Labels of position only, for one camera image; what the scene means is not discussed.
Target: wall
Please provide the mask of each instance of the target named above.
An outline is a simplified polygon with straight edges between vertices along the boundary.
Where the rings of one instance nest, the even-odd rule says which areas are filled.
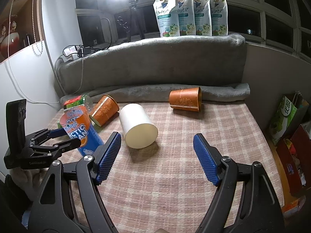
[[[52,62],[68,45],[82,45],[75,0],[42,0],[42,21]]]
[[[299,90],[311,103],[311,64],[268,47],[248,45],[242,82],[250,86],[245,102],[262,130],[283,94]]]
[[[49,63],[45,45],[43,53],[39,54],[35,44],[28,46],[10,57],[10,66],[24,94],[37,102],[58,102],[59,98],[54,89],[54,76]],[[6,130],[6,103],[22,99],[9,77],[8,60],[0,64],[0,171],[6,175],[8,170],[4,166],[3,157],[8,148]],[[56,104],[33,104],[27,102],[25,120],[26,134],[47,127],[55,113],[60,109]]]

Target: green gift bag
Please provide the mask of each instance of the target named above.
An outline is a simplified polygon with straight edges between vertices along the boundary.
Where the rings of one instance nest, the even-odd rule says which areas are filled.
[[[276,114],[269,125],[269,134],[274,145],[281,137],[293,133],[307,112],[309,103],[299,92],[283,95]]]

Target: gray blanket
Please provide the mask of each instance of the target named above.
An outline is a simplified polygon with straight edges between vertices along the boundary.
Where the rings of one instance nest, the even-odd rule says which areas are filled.
[[[143,86],[114,86],[85,92],[98,103],[104,94],[110,95],[118,103],[124,102],[168,102],[172,90],[196,88],[198,85],[161,84]],[[244,100],[249,94],[247,83],[238,83],[226,87],[200,86],[203,101],[234,102]],[[61,98],[61,104],[75,95]]]
[[[173,83],[215,87],[240,83],[246,54],[245,39],[238,34],[124,43],[83,59],[83,80],[77,93],[120,85]],[[81,73],[82,59],[57,68],[67,94],[79,89]]]

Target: blue gripper pad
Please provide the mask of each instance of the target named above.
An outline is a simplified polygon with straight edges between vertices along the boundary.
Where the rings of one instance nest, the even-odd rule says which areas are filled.
[[[110,170],[112,168],[112,165],[114,164],[114,160],[116,159],[119,153],[120,147],[121,147],[121,135],[118,133],[114,138],[114,140],[111,142],[100,163],[98,164],[98,172],[96,180],[99,183],[107,179]]]
[[[217,165],[198,134],[193,137],[193,148],[207,179],[212,182],[214,186],[218,186],[220,179],[217,176]]]

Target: orange paper cup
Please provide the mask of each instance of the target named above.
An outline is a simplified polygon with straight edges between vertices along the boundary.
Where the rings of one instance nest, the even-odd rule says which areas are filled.
[[[90,113],[90,118],[98,126],[102,126],[119,110],[116,101],[111,96],[104,95]]]
[[[181,89],[171,91],[169,104],[173,109],[182,109],[199,112],[201,110],[201,88]]]

